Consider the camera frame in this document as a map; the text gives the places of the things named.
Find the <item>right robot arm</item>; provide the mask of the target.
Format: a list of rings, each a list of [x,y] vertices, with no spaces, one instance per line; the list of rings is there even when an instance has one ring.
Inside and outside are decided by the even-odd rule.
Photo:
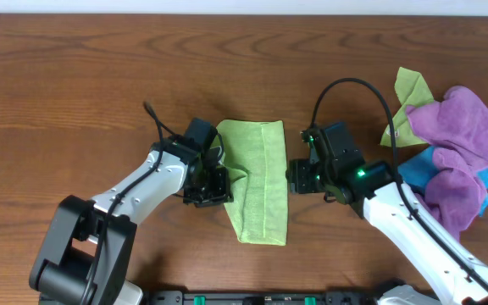
[[[385,161],[368,163],[343,123],[301,133],[308,158],[292,159],[295,194],[321,193],[387,236],[425,278],[440,304],[488,304],[488,266],[430,215]]]

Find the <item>light green cloth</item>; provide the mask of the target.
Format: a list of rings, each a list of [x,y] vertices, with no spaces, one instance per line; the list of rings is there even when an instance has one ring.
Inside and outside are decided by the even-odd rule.
[[[283,122],[225,119],[217,126],[225,146],[233,201],[225,210],[241,243],[284,246],[288,227],[286,139]]]

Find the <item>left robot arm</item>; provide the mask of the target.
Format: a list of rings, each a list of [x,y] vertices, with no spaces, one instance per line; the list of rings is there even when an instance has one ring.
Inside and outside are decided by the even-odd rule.
[[[88,200],[69,195],[57,207],[33,263],[29,286],[55,304],[139,304],[144,292],[126,279],[138,226],[182,192],[198,208],[231,199],[220,146],[154,147],[116,186]]]

